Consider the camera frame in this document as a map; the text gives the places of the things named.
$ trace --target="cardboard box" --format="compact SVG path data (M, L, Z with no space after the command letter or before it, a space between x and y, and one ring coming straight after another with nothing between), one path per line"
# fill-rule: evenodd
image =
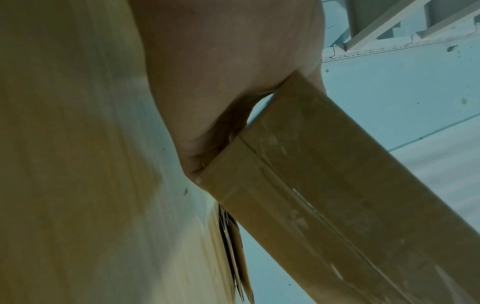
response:
M293 74L199 178L318 303L480 302L480 236Z

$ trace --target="hand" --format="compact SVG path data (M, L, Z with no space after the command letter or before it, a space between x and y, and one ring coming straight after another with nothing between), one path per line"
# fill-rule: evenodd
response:
M299 70L320 73L320 0L130 0L150 89L191 180Z

